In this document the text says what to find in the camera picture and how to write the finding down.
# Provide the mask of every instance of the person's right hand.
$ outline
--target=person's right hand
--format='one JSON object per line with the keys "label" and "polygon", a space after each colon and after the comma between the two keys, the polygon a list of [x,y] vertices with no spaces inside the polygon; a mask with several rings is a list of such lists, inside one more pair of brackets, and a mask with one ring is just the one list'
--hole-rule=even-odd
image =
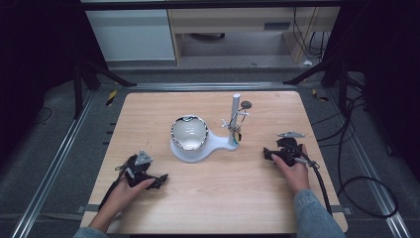
{"label": "person's right hand", "polygon": [[[302,152],[307,155],[305,145],[302,146]],[[308,168],[306,165],[296,163],[293,167],[289,167],[280,157],[274,154],[271,157],[284,174],[294,194],[297,194],[297,192],[303,189],[310,189]]]}

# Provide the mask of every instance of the gray floor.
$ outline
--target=gray floor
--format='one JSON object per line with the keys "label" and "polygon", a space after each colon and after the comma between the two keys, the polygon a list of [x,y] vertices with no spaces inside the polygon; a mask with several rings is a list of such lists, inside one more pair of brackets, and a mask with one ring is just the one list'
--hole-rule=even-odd
{"label": "gray floor", "polygon": [[[279,37],[278,44],[272,38]],[[232,44],[231,41],[242,41]],[[320,85],[322,73],[290,88],[281,85],[308,68],[303,63],[292,63],[287,55],[281,36],[277,34],[227,34],[217,41],[203,41],[189,37],[185,42],[183,59],[177,68],[150,67],[143,70],[115,70],[123,78],[137,83],[149,83],[155,89],[166,88],[172,83],[257,83],[272,82],[273,88],[264,90],[296,90],[300,93],[311,123],[337,113],[334,98],[337,88],[323,88]],[[40,216],[32,226],[28,237],[71,237],[80,221],[75,209],[85,204],[96,181],[107,143],[124,103],[125,95],[144,88],[127,89],[113,81],[101,78],[101,88],[94,92],[91,106],[81,124],[68,154],[59,168],[51,190],[40,210]],[[316,88],[318,96],[330,100],[322,101],[312,95]],[[111,106],[105,106],[111,90],[117,89],[117,96]],[[87,97],[90,92],[84,91]],[[356,98],[360,93],[349,88],[349,96]],[[68,82],[48,92],[45,107],[39,113],[33,127],[28,131],[11,156],[11,165],[0,174],[0,237],[10,237],[19,218],[30,205],[34,194],[43,181],[49,165],[71,126],[74,113],[72,83]],[[377,176],[396,194],[399,201],[399,216],[411,237],[420,237],[420,185],[401,158],[391,157],[386,152],[386,144],[363,106],[355,109],[352,117],[356,133],[354,141],[363,145],[364,153],[372,164]],[[313,125],[318,139],[336,132],[343,125],[340,115],[328,121]],[[320,146],[335,144],[339,137],[320,142]],[[359,153],[354,141],[344,143],[341,171],[344,180],[365,174],[364,165],[358,159]],[[336,190],[338,182],[338,146],[321,147],[327,169]],[[348,192],[358,204],[375,212],[380,212],[380,199],[375,196],[372,185],[358,181],[349,185]],[[340,201],[350,207],[354,214],[347,215],[348,237],[406,237],[392,232],[392,220],[373,218],[349,202],[343,195]],[[55,219],[59,214],[75,215],[72,219]]]}

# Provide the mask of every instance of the human hand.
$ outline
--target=human hand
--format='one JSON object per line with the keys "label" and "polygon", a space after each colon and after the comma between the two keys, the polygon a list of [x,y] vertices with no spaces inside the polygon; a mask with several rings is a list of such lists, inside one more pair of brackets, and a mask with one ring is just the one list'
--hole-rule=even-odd
{"label": "human hand", "polygon": [[125,175],[122,174],[120,182],[112,190],[107,201],[90,222],[89,227],[106,233],[114,217],[123,211],[142,190],[152,185],[154,181],[154,178],[150,178],[140,182],[136,186],[130,187]]}
{"label": "human hand", "polygon": [[[302,153],[307,155],[305,145],[302,146]],[[308,169],[306,165],[296,163],[293,167],[289,167],[277,155],[272,154],[271,157],[275,164],[280,168],[294,194],[297,194],[297,192],[303,189],[310,189]]]}

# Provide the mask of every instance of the white bowl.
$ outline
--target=white bowl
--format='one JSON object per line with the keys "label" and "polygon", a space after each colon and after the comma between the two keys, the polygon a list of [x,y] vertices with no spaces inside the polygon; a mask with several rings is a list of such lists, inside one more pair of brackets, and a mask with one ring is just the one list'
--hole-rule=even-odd
{"label": "white bowl", "polygon": [[176,119],[170,131],[172,141],[185,151],[199,149],[206,142],[208,133],[204,120],[194,115]]}

